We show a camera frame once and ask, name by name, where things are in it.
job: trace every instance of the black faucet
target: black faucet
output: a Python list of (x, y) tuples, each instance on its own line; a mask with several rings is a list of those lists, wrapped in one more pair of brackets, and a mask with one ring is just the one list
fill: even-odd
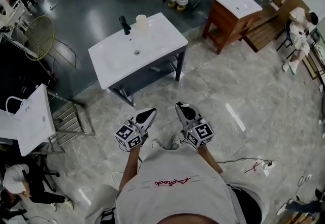
[(125, 17), (122, 15), (118, 18), (118, 20), (120, 21), (122, 28), (124, 30), (124, 34), (125, 35), (129, 35), (130, 34), (130, 30), (131, 27), (127, 24)]

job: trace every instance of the sink vanity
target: sink vanity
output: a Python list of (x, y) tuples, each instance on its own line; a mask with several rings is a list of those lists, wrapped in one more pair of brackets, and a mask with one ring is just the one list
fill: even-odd
[(179, 81), (187, 43), (158, 13), (148, 17), (145, 26), (135, 23), (128, 35), (120, 30), (88, 51), (101, 88), (133, 106), (128, 97), (157, 79), (176, 71)]
[[(203, 37), (209, 37), (217, 47), (217, 54), (236, 40), (241, 40), (262, 10), (254, 0), (215, 0), (204, 28)], [(214, 24), (217, 30), (210, 30)]]

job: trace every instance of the shirt logo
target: shirt logo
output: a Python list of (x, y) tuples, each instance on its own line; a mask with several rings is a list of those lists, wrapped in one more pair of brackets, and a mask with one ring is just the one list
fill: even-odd
[(180, 184), (185, 184), (188, 180), (190, 180), (191, 178), (186, 178), (184, 180), (176, 180), (174, 179), (173, 181), (156, 181), (154, 184), (157, 186), (167, 184), (168, 186), (173, 186), (176, 183), (180, 183)]

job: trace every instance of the sink basin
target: sink basin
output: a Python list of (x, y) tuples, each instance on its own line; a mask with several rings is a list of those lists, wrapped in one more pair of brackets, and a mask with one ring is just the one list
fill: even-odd
[(133, 24), (129, 35), (120, 30), (88, 50), (102, 89), (188, 43), (162, 13), (147, 24), (145, 31)]
[(261, 11), (262, 7), (259, 6), (254, 0), (217, 0), (220, 4), (231, 11), (237, 18), (243, 18), (247, 15)]

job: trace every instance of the gray marble floor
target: gray marble floor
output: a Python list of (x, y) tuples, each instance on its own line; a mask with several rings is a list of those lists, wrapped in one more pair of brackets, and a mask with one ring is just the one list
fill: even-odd
[[(165, 77), (135, 96), (135, 109), (156, 107), (158, 116), (150, 129), (150, 139), (167, 143), (181, 130), (174, 110), (177, 101), (197, 105), (210, 120), (215, 137), (208, 144), (218, 161), (241, 157), (277, 160), (266, 176), (261, 168), (247, 173), (269, 195), (270, 212), (266, 223), (275, 223), (277, 209), (293, 197), (301, 175), (312, 178), (299, 190), (304, 201), (313, 199), (314, 189), (323, 188), (325, 142), (321, 139), (320, 117), (322, 94), (318, 81), (312, 81), (301, 65), (298, 75), (284, 73), (284, 57), (290, 50), (275, 51), (277, 42), (254, 53), (246, 43), (235, 42), (217, 56), (209, 41), (191, 43), (186, 54), (184, 76), (180, 82)], [(229, 104), (242, 120), (242, 131), (226, 108)], [(114, 131), (134, 109), (112, 93), (99, 91), (89, 101), (88, 112), (95, 137), (75, 138), (64, 148), (63, 155), (48, 157), (48, 166), (60, 172), (55, 182), (62, 193), (77, 202), (73, 212), (60, 206), (56, 213), (47, 205), (24, 201), (28, 216), (42, 216), (58, 223), (81, 223), (94, 191), (102, 183), (114, 185), (113, 172), (123, 171), (128, 154), (114, 139)], [(150, 139), (141, 151), (144, 158)], [(244, 172), (255, 161), (232, 163), (227, 171)], [(121, 178), (114, 174), (114, 180)], [(31, 223), (44, 223), (34, 218)]]

